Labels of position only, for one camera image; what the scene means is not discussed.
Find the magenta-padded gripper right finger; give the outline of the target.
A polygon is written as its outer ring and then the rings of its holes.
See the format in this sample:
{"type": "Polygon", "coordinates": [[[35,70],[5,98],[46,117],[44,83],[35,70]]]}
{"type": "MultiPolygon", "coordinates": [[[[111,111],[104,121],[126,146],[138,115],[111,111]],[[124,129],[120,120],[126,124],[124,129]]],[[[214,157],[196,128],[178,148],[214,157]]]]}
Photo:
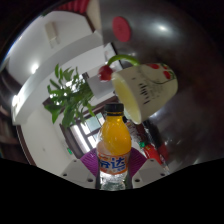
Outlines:
{"type": "Polygon", "coordinates": [[[128,180],[132,189],[144,187],[167,175],[167,171],[156,159],[147,159],[137,149],[131,149],[128,180]]]}

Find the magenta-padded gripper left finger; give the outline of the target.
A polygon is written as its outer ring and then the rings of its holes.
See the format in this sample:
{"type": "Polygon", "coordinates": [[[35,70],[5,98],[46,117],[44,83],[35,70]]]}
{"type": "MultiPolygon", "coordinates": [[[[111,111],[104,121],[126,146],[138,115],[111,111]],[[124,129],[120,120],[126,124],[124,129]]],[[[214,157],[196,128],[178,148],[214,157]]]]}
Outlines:
{"type": "Polygon", "coordinates": [[[74,159],[62,172],[61,177],[84,188],[99,187],[99,164],[95,149],[80,159],[74,159]]]}

